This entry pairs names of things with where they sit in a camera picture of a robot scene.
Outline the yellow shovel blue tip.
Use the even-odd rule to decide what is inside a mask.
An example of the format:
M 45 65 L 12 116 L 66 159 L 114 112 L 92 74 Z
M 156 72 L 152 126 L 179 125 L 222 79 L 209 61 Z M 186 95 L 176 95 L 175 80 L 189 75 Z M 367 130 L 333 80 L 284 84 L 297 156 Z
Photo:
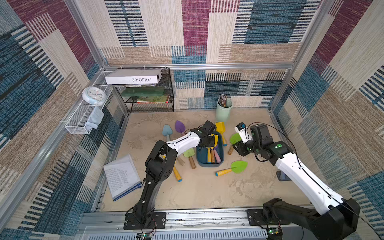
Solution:
M 222 136 L 222 143 L 223 143 L 223 146 L 227 146 L 227 140 L 224 136 L 224 133 L 226 131 L 226 127 L 225 127 L 225 123 L 224 122 L 218 122 L 218 123 L 215 123 L 216 127 L 217 127 L 217 131 L 221 134 Z
M 178 160 L 177 160 L 177 158 L 176 158 L 176 162 L 175 162 L 175 165 L 174 165 L 174 167 L 173 167 L 173 173 L 174 173 L 174 175 L 175 175 L 177 181 L 178 181 L 178 182 L 181 182 L 181 181 L 182 181 L 182 177 L 181 177 L 179 171 L 178 171 L 177 168 L 176 168 L 176 163 L 177 163 L 177 162 L 178 162 Z

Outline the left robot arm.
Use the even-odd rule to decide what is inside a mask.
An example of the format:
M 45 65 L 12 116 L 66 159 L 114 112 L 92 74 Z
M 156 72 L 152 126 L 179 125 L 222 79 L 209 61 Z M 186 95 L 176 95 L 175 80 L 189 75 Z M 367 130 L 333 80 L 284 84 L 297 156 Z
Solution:
M 214 123 L 206 121 L 176 140 L 156 142 L 145 162 L 146 177 L 140 200 L 126 213 L 125 230 L 151 229 L 161 222 L 154 216 L 155 200 L 161 184 L 172 174 L 179 155 L 195 147 L 214 146 L 215 129 Z

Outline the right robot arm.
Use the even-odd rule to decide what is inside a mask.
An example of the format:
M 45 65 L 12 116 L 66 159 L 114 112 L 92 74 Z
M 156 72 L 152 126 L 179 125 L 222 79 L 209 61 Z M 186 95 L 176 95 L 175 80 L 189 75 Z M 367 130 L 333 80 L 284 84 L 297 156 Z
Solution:
M 274 198 L 263 204 L 261 213 L 254 213 L 250 224 L 293 223 L 311 231 L 318 240 L 343 240 L 357 230 L 360 205 L 353 199 L 346 200 L 322 182 L 289 145 L 274 142 L 266 124 L 248 129 L 244 123 L 239 123 L 235 131 L 241 140 L 234 148 L 241 156 L 253 153 L 257 161 L 277 167 L 313 205 L 309 209 Z

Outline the dark teal storage box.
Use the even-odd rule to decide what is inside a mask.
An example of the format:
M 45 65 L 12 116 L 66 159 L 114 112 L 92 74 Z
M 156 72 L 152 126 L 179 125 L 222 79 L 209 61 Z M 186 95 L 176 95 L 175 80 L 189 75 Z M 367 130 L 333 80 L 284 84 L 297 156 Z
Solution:
M 203 148 L 197 146 L 196 158 L 198 164 L 204 168 L 217 168 L 225 160 L 224 147 L 222 143 L 222 135 L 214 131 L 214 135 L 218 136 L 213 148 Z

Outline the white folio box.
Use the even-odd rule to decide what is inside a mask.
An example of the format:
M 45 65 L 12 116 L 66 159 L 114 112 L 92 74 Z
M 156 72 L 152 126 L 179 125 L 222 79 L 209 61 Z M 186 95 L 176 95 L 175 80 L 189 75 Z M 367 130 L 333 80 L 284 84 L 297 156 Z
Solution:
M 106 76 L 108 85 L 157 84 L 162 78 L 161 70 L 119 69 Z

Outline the mint green pencil cup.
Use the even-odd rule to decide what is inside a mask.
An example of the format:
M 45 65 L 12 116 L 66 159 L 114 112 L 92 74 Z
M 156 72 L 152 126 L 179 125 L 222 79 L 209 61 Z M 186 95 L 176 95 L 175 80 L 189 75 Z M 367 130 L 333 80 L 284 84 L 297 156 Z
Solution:
M 216 108 L 216 122 L 226 123 L 230 118 L 230 113 L 233 103 L 231 99 L 227 99 L 226 107 L 221 106 L 221 102 L 218 101 Z

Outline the colored pencils bundle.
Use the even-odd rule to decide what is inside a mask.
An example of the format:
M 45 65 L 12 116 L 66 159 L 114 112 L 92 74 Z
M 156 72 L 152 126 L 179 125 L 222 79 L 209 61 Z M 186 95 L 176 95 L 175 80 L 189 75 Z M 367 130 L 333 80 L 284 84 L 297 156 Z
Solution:
M 219 95 L 219 99 L 218 99 L 218 102 L 219 102 L 219 105 L 223 108 L 227 108 L 228 107 L 228 104 L 227 104 L 227 95 L 225 94 L 220 94 Z

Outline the dark smartphone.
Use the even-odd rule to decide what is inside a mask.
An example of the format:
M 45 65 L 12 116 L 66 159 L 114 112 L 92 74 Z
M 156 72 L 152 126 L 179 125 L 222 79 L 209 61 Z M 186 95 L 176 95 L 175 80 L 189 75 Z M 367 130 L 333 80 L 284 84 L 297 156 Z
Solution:
M 276 175 L 280 182 L 291 181 L 291 179 L 282 171 L 277 171 Z

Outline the light blue trowel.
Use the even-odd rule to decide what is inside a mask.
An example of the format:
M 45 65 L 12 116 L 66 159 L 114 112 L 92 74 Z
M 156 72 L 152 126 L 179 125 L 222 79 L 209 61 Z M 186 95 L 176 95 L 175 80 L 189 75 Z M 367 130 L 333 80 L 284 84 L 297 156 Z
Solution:
M 167 142 L 170 142 L 171 141 L 170 136 L 173 134 L 173 130 L 169 125 L 164 125 L 162 134 L 164 137 L 166 137 Z

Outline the colourful book on shelf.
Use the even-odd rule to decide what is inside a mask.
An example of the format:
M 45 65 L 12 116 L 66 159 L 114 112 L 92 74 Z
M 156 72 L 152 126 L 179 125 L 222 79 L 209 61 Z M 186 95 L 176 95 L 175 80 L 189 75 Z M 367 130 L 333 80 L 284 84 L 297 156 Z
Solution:
M 139 104 L 167 104 L 170 96 L 139 97 L 136 102 Z

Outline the green book on shelf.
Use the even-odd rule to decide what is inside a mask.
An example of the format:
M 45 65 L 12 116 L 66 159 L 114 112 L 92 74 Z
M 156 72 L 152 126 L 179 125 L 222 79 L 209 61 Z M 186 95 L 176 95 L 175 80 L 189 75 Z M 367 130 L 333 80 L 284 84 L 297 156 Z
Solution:
M 157 97 L 162 96 L 165 88 L 156 87 L 141 87 L 141 88 L 126 88 L 121 92 L 122 97 Z

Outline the light blue cloth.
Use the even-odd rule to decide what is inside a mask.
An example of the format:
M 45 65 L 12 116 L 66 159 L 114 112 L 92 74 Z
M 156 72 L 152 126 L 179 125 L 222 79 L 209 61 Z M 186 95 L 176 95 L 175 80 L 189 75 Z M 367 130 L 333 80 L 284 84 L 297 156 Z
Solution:
M 89 132 L 92 129 L 97 129 L 99 124 L 102 122 L 104 113 L 100 108 L 95 107 L 89 115 L 88 120 L 85 123 L 85 129 Z

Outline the white round clock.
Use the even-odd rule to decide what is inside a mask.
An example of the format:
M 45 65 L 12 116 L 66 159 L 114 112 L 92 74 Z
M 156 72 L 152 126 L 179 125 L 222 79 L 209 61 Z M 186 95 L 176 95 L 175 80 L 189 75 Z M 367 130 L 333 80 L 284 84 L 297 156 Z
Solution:
M 102 106 L 107 100 L 107 95 L 103 90 L 91 86 L 83 90 L 82 98 L 90 105 Z

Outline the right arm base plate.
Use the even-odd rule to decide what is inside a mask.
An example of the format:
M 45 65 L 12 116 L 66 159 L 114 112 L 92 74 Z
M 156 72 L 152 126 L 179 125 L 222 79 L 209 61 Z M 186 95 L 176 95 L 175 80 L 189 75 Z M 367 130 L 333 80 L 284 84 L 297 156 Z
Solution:
M 272 226 L 272 225 L 289 225 L 291 222 L 280 220 L 274 214 L 264 209 L 248 209 L 246 210 L 250 226 Z

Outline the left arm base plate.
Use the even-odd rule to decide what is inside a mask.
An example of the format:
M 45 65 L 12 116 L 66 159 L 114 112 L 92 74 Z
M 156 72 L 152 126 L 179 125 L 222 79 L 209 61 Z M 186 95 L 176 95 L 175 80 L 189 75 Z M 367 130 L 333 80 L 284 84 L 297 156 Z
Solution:
M 153 212 L 149 216 L 136 216 L 134 213 L 125 214 L 124 230 L 157 230 L 166 227 L 167 213 Z

